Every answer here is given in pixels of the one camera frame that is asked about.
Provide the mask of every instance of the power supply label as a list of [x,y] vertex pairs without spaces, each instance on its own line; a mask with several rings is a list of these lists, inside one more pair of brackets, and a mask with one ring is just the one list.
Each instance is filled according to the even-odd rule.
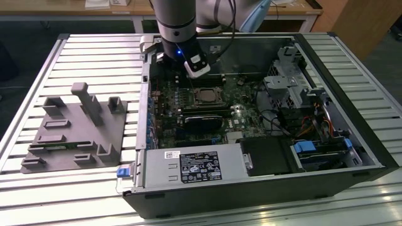
[[183,183],[222,180],[218,152],[180,154]]

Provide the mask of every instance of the blue tab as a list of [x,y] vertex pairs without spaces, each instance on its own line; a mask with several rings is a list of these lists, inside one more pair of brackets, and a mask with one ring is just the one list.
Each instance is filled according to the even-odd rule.
[[118,169],[118,178],[130,177],[130,168],[119,168]]
[[347,149],[353,148],[351,141],[347,138],[345,139],[345,144],[346,144]]
[[297,153],[301,153],[301,152],[302,152],[301,145],[295,144],[295,145],[294,145],[294,148],[295,148]]
[[299,141],[299,142],[297,142],[294,147],[295,147],[297,153],[311,152],[311,151],[317,150],[313,141]]

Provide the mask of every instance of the aluminum slotted table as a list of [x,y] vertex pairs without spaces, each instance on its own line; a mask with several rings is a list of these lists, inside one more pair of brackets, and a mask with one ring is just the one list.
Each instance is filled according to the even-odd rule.
[[[128,101],[120,161],[135,160],[140,36],[60,36],[0,143],[0,225],[338,226],[402,220],[401,169],[330,198],[155,220],[142,219],[116,192],[116,167],[21,174],[21,160],[45,114],[44,99],[61,96],[65,103],[78,103],[69,92],[74,82],[87,82],[99,101],[111,96]],[[401,165],[399,104],[337,37],[315,33],[305,38]]]

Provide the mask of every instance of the cardboard box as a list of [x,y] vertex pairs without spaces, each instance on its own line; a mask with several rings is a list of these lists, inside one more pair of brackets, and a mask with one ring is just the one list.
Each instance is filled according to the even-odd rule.
[[130,0],[111,0],[112,6],[127,6],[130,3]]

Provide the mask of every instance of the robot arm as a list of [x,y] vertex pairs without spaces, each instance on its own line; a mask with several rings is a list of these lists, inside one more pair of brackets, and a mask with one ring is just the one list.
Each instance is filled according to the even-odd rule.
[[[238,5],[232,13],[230,1]],[[210,71],[210,63],[196,41],[196,30],[228,26],[255,32],[271,0],[152,0],[164,54],[183,62],[188,75],[198,78]]]

